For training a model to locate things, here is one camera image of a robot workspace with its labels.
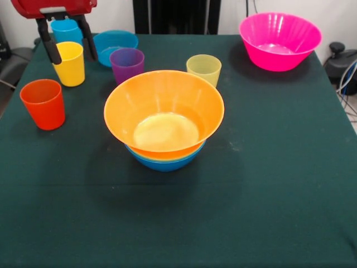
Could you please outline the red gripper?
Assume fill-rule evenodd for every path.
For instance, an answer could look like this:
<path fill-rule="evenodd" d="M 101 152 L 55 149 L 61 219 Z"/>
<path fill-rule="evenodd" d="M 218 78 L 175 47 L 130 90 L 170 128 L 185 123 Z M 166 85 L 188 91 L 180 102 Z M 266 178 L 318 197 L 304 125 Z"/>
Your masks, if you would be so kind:
<path fill-rule="evenodd" d="M 61 64 L 58 48 L 48 32 L 46 19 L 65 19 L 75 16 L 82 33 L 84 55 L 90 61 L 97 61 L 98 54 L 93 36 L 84 14 L 97 6 L 97 0 L 20 0 L 11 1 L 16 11 L 28 19 L 36 19 L 37 29 L 44 43 L 47 55 L 53 64 Z"/>

